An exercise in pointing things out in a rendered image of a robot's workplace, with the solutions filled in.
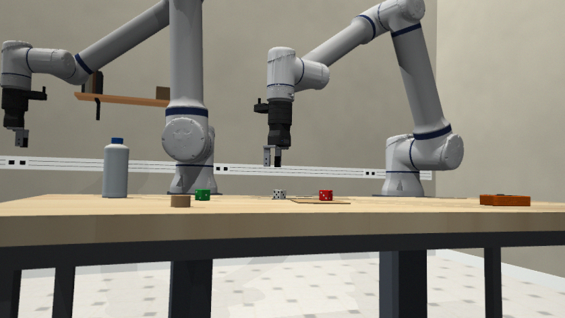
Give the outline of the grey plastic bottle with blue cap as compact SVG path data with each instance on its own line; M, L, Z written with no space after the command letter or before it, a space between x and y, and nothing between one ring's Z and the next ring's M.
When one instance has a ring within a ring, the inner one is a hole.
M104 149L102 182L103 198L127 197L129 148L123 145L123 138L112 137Z

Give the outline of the brown square mat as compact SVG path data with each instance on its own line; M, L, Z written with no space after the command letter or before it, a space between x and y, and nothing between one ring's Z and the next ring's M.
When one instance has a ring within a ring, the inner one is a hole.
M332 200L332 201L321 201L319 199L291 199L295 203L310 203L310 204L351 204L345 201Z

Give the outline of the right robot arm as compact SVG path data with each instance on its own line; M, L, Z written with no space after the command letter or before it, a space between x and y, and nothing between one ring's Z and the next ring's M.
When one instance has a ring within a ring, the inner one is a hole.
M89 75L169 25L170 103L165 109L162 146L176 160L170 193L195 193L196 189L217 193L215 133L204 105L203 1L161 0L74 56L67 50L36 49L27 42L5 41L1 76L32 80L32 73L48 73L80 86Z

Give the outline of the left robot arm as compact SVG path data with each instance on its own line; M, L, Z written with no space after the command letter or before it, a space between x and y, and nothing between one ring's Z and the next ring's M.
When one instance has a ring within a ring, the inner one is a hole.
M454 170L463 160L463 140L452 133L442 111L420 22L424 12L424 0L387 0L302 58L288 47L268 51L267 88L321 90L329 82L329 66L390 31L415 126L413 134L386 140L382 195L423 197L420 170Z

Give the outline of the green die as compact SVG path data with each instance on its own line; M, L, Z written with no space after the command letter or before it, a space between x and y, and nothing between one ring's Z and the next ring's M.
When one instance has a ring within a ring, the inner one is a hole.
M209 189L196 189L195 190L195 200L209 201L210 200L210 190Z

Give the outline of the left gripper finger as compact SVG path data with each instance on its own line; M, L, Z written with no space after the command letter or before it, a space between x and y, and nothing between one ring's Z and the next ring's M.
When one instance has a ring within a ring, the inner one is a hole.
M264 166L270 166L270 149L277 148L277 145L263 146L264 149Z
M288 150L288 149L289 149L289 147L277 147L277 148L275 148L274 167L281 167L282 150Z

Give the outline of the orange digital multimeter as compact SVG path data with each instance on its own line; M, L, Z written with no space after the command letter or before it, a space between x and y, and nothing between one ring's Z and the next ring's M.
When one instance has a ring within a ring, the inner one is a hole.
M519 195L480 195L480 205L492 206L531 206L530 196Z

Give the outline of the red die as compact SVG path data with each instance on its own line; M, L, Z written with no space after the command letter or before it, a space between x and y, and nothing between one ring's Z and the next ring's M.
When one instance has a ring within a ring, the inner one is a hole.
M332 201L332 190L320 190L319 200Z

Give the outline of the brown cylinder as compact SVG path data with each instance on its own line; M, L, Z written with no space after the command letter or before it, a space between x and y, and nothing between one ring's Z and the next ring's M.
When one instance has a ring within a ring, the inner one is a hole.
M189 208L191 205L190 195L172 195L171 207L172 208Z

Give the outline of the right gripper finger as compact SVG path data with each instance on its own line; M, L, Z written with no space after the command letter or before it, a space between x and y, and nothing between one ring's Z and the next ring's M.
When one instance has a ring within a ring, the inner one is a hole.
M7 127L16 131L15 146L23 146L24 144L24 128L23 127Z
M21 148L27 148L28 147L28 129L24 130L24 146Z

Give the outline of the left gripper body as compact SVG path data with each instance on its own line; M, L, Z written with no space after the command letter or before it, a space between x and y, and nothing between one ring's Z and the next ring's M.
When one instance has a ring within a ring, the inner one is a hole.
M295 90L286 86L267 88L266 100L269 102L254 105L254 112L268 114L268 145L291 147L290 128L292 125L292 102Z

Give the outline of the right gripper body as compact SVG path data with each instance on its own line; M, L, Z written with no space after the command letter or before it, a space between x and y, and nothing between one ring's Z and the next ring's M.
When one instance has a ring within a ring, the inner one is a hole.
M2 75L0 86L2 89L1 108L5 110L4 127L23 127L24 113L28 111L29 100L47 100L46 87L42 92L31 90L31 79Z

